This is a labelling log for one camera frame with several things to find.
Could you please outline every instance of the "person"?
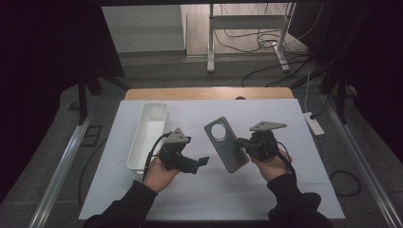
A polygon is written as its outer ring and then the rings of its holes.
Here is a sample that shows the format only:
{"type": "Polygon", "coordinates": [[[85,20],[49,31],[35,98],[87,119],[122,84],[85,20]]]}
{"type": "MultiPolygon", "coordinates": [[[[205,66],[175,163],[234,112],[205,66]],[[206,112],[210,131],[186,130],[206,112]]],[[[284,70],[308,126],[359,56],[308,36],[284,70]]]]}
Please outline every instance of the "person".
{"type": "MultiPolygon", "coordinates": [[[[279,157],[275,156],[266,161],[259,161],[254,157],[250,159],[258,167],[267,181],[267,187],[277,198],[278,204],[268,215],[270,227],[333,227],[332,222],[317,211],[320,196],[316,193],[302,194],[279,157]]],[[[89,218],[83,228],[139,227],[145,221],[158,193],[163,191],[178,173],[179,170],[166,170],[160,158],[156,156],[149,166],[143,183],[133,181],[122,199],[112,202],[101,215],[89,218]]]]}

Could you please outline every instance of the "black sweatshirt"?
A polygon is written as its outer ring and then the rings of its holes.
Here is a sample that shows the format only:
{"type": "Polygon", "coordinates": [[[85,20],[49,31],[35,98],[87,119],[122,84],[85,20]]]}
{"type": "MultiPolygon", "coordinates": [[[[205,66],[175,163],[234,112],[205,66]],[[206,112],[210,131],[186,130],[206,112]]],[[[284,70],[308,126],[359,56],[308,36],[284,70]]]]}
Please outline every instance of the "black sweatshirt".
{"type": "MultiPolygon", "coordinates": [[[[333,227],[317,208],[320,196],[302,194],[291,175],[285,174],[267,183],[278,205],[269,212],[271,227],[333,227]]],[[[157,193],[138,181],[121,200],[116,200],[101,214],[89,218],[83,228],[137,228],[145,220],[157,193]]]]}

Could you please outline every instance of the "gray smartphone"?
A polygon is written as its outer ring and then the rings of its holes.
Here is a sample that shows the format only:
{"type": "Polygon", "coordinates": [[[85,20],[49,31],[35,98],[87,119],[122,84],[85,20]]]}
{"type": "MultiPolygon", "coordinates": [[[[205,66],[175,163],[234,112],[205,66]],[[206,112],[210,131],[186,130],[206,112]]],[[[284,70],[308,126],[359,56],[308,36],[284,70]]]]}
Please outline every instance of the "gray smartphone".
{"type": "Polygon", "coordinates": [[[207,124],[204,130],[229,173],[234,173],[249,162],[249,157],[238,146],[237,137],[225,117],[207,124]]]}

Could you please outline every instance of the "power outlet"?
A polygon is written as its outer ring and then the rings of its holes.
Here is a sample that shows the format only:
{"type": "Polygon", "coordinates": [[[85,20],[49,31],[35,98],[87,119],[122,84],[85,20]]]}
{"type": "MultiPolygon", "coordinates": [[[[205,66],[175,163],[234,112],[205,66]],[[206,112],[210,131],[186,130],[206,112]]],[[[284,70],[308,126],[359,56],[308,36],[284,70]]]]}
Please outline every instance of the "power outlet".
{"type": "Polygon", "coordinates": [[[303,116],[305,117],[305,121],[309,125],[309,128],[311,129],[312,133],[314,133],[315,136],[320,137],[325,132],[323,131],[322,127],[320,127],[316,119],[311,120],[310,118],[311,115],[312,115],[311,112],[306,112],[303,114],[303,116]]]}

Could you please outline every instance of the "wooden floor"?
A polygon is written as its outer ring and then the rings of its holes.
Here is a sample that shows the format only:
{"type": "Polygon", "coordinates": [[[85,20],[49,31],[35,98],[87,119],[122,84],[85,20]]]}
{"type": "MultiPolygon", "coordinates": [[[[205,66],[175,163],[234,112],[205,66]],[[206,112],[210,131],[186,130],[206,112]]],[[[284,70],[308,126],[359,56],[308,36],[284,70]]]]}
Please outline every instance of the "wooden floor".
{"type": "MultiPolygon", "coordinates": [[[[287,3],[264,3],[264,4],[215,4],[214,15],[284,15],[287,8],[287,3]]],[[[209,5],[183,5],[182,19],[185,24],[186,34],[186,54],[188,56],[198,56],[207,54],[208,49],[208,17],[210,8],[209,5]]],[[[262,53],[273,52],[272,44],[267,42],[266,47],[259,48],[257,29],[242,29],[242,30],[216,30],[217,36],[214,37],[214,52],[216,54],[240,54],[240,53],[262,53]]],[[[267,32],[267,35],[261,38],[265,40],[277,40],[279,31],[267,32]]],[[[285,38],[287,43],[291,43],[293,50],[306,49],[299,42],[294,41],[295,38],[288,35],[285,38]]]]}

